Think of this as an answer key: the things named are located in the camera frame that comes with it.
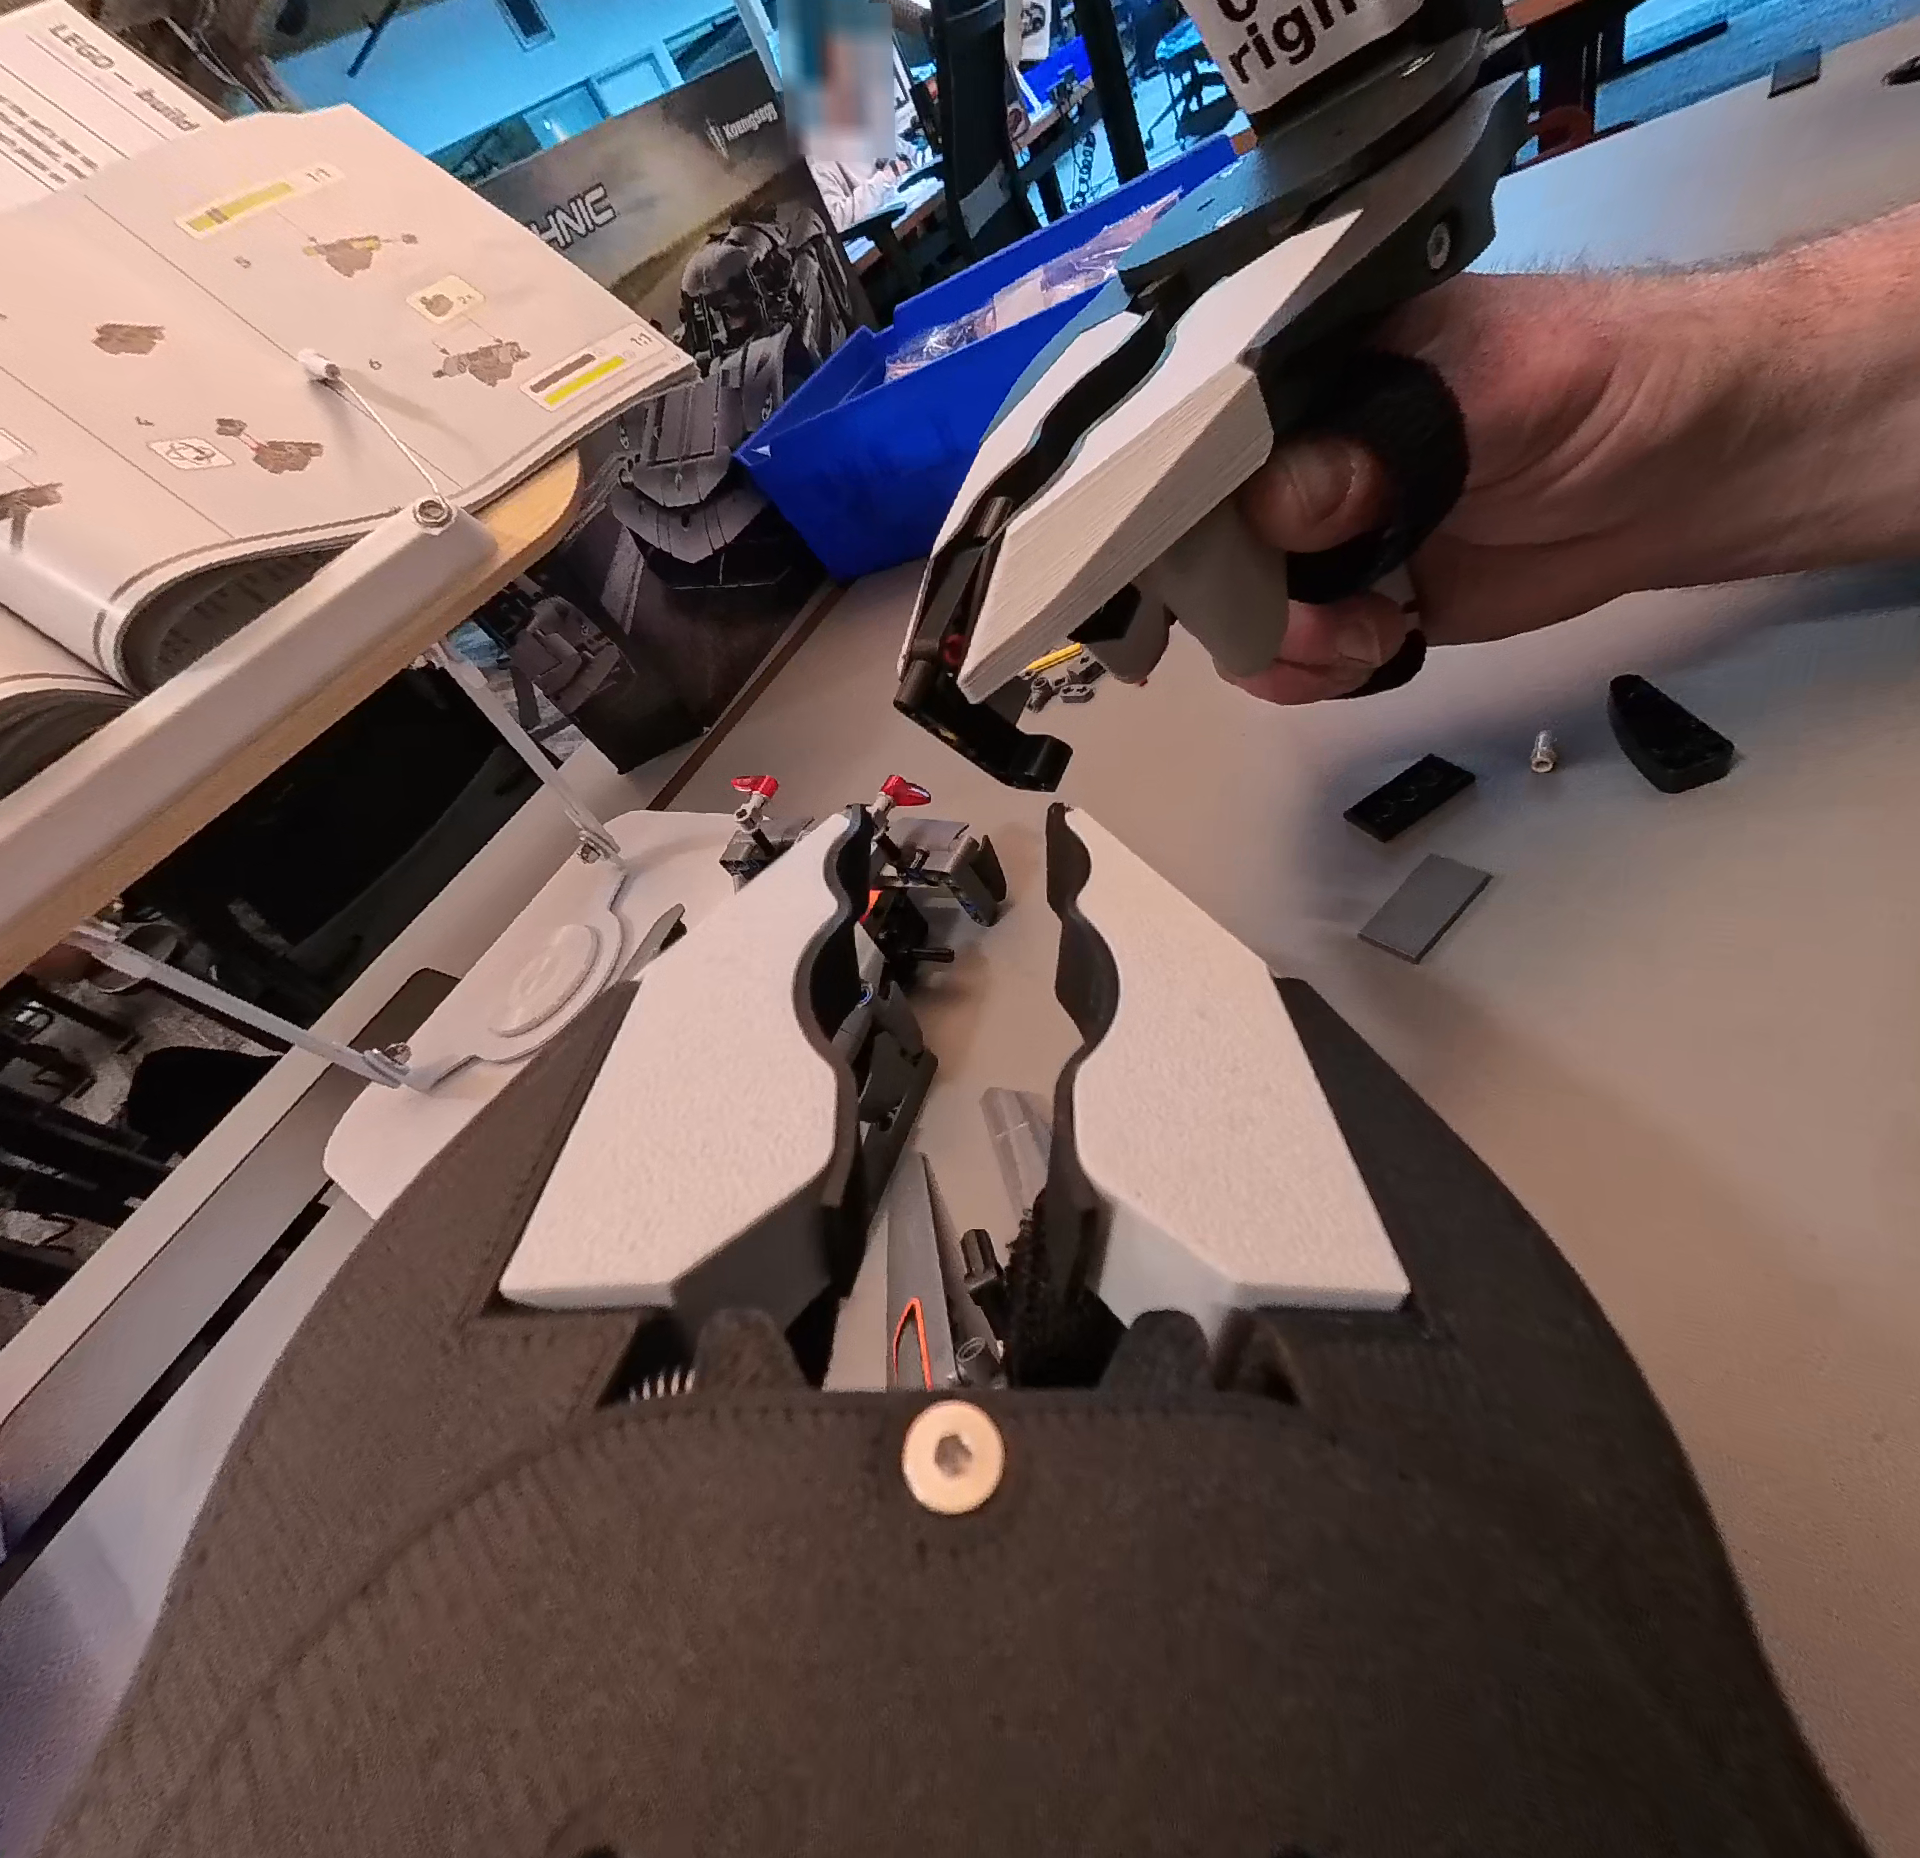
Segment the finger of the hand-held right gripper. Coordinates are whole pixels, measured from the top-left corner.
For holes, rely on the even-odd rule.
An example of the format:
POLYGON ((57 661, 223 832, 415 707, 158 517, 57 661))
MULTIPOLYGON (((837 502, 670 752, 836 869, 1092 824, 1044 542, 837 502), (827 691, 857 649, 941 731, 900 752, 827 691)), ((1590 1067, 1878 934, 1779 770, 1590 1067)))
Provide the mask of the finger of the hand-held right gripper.
POLYGON ((970 702, 1088 621, 1267 457, 1274 424, 1247 353, 1357 218, 1350 209, 1284 237, 1203 289, 1147 376, 1019 506, 956 669, 970 702))
POLYGON ((948 550, 989 536, 981 510, 1035 498, 1083 438, 1113 411, 1163 353, 1163 320, 1123 304, 1092 304, 1049 341, 995 411, 927 552, 900 645, 900 673, 944 635, 932 610, 948 550))

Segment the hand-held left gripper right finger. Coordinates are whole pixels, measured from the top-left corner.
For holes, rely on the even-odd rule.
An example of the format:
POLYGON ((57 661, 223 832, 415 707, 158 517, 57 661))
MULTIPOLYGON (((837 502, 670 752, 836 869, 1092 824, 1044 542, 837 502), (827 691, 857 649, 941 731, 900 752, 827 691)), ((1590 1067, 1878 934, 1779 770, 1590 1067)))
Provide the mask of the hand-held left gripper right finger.
POLYGON ((1082 808, 1047 808, 1044 858, 1075 1033, 1042 1190, 1054 1306, 1183 1315, 1214 1349, 1263 1312, 1401 1314, 1410 1276, 1269 965, 1082 808))

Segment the small black lego assembly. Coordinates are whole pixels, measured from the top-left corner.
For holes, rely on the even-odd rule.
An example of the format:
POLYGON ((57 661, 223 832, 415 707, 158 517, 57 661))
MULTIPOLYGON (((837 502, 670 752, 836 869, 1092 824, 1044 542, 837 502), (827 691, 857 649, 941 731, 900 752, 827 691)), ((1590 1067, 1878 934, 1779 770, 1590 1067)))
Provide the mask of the small black lego assembly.
POLYGON ((952 538, 927 555, 901 642, 891 704, 901 718, 998 784, 1051 791, 1071 762, 1071 747, 1055 735, 1022 730, 1027 688, 1019 677, 998 685, 981 702, 971 702, 958 682, 1010 514, 1010 499, 981 498, 952 538))

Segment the grey lego tile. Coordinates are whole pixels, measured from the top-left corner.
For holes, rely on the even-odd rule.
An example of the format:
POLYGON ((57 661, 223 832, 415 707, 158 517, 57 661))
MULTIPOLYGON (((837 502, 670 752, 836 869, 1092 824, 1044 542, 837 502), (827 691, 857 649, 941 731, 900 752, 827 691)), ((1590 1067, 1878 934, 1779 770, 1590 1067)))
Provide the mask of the grey lego tile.
POLYGON ((1426 854, 1356 929, 1356 939, 1418 965, 1491 884, 1493 872, 1480 863, 1426 854))

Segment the large lego car model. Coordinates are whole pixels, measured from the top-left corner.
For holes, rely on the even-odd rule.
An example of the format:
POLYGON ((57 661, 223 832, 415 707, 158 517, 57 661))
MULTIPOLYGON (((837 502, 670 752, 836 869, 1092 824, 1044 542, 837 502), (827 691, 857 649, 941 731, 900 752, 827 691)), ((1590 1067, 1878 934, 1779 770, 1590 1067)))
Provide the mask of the large lego car model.
POLYGON ((860 997, 833 1045, 852 1065, 869 1153, 911 1124, 930 1074, 915 991, 998 923, 1008 895, 993 840, 927 814, 930 804, 932 791, 898 772, 868 802, 866 907, 854 929, 860 997))

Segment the black lego plate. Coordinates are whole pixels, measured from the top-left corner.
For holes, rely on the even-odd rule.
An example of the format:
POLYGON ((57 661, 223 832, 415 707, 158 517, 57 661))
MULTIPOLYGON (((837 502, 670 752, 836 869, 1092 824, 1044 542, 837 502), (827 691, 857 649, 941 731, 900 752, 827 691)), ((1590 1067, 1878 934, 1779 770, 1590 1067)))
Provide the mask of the black lego plate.
POLYGON ((1341 817, 1363 837, 1387 844, 1403 837, 1474 785, 1474 770, 1428 752, 1361 794, 1341 817))

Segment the person's right forearm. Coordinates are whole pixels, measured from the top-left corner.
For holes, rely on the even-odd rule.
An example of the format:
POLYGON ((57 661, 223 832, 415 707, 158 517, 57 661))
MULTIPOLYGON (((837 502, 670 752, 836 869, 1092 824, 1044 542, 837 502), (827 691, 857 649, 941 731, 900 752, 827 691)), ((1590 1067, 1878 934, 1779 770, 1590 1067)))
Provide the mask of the person's right forearm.
POLYGON ((1770 254, 1771 445, 1759 476, 1776 569, 1917 550, 1917 207, 1770 254))

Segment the grey pointed lego wing assembly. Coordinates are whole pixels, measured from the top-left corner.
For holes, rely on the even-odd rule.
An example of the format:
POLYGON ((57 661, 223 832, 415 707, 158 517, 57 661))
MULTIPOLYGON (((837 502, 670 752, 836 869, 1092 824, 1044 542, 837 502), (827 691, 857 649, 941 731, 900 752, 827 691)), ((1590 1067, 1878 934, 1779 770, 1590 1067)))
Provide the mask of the grey pointed lego wing assembly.
MULTIPOLYGON (((1018 1226, 1044 1194, 1049 1112, 1031 1092, 993 1086, 979 1112, 1018 1226)), ((879 1204, 884 1383, 906 1392, 1008 1383, 1010 1277, 993 1235, 952 1233, 921 1149, 904 1149, 879 1204)))

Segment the dark lego set box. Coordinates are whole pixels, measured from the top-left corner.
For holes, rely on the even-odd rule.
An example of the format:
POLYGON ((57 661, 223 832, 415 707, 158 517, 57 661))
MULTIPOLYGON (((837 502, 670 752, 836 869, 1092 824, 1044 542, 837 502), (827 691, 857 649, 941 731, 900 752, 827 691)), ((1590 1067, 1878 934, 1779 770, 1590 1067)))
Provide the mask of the dark lego set box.
POLYGON ((516 695, 629 772, 695 742, 826 581, 740 450, 869 305, 751 53, 480 194, 692 360, 583 442, 582 514, 475 617, 516 695))

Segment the black curved lego piece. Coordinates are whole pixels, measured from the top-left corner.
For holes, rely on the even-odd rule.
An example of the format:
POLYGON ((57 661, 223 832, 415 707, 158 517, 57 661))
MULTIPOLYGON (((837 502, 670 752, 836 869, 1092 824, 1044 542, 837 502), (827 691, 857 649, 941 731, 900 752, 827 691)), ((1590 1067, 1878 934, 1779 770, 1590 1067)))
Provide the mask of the black curved lego piece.
POLYGON ((1731 739, 1637 672, 1607 682, 1604 707, 1624 758, 1662 794, 1702 789, 1734 770, 1731 739))

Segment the lego instruction booklet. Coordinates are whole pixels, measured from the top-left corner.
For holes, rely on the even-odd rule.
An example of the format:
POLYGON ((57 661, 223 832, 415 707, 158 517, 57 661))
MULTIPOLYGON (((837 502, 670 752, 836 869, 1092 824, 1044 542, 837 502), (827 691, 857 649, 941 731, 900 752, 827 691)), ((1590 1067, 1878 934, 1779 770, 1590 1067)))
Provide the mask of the lego instruction booklet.
POLYGON ((6 693, 145 693, 692 376, 358 109, 218 117, 64 0, 3 15, 2 138, 6 693))

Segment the clear plastic bags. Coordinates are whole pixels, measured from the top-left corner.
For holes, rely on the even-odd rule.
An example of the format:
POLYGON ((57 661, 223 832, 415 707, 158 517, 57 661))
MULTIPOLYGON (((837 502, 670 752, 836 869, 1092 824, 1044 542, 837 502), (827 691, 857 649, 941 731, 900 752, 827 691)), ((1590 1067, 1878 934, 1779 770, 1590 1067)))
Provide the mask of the clear plastic bags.
POLYGON ((882 380, 898 382, 1097 292, 1178 198, 1173 183, 1147 178, 1143 191, 1116 189, 915 292, 891 315, 882 380))

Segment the blue plastic bin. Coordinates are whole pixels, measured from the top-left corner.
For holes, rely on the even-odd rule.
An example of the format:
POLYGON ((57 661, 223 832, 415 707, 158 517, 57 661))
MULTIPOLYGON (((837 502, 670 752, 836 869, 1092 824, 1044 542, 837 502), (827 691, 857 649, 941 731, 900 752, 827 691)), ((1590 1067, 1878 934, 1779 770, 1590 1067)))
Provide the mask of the blue plastic bin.
POLYGON ((925 558, 998 408, 1092 289, 895 376, 891 368, 925 333, 989 310, 1019 277, 1066 259, 1128 215, 1203 185, 1233 160, 1232 138, 1214 134, 909 295, 884 330, 852 333, 733 452, 735 464, 836 579, 925 558))

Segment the black pillar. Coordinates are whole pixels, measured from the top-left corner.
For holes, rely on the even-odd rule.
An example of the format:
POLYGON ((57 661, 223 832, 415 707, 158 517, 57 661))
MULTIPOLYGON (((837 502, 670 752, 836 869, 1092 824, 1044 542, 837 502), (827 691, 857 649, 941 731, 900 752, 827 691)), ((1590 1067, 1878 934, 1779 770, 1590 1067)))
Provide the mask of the black pillar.
POLYGON ((1071 0, 1071 18, 1088 50, 1116 179, 1130 183, 1147 171, 1147 156, 1113 0, 1071 0))

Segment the white book stand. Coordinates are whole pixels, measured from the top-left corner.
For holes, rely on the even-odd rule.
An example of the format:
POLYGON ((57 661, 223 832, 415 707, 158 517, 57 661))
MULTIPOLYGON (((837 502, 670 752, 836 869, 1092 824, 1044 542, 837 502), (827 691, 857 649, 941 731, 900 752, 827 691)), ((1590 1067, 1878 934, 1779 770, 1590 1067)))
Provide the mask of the white book stand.
MULTIPOLYGON (((3 982, 79 934, 109 904, 195 837, 271 772, 324 735, 376 688, 465 621, 511 579, 571 536, 580 478, 567 455, 522 479, 482 516, 432 493, 402 506, 327 562, 288 599, 238 627, 208 655, 3 797, 3 982)), ((482 988, 461 979, 458 1007, 429 1050, 402 1075, 363 1075, 405 1107, 421 1143, 439 1149, 491 1101, 559 1029, 580 1018, 594 988, 633 965, 646 917, 611 939, 603 911, 598 964, 578 982, 540 991, 559 923, 509 923, 482 952, 482 988), (518 1042, 498 1029, 509 1007, 552 1002, 518 1042)))

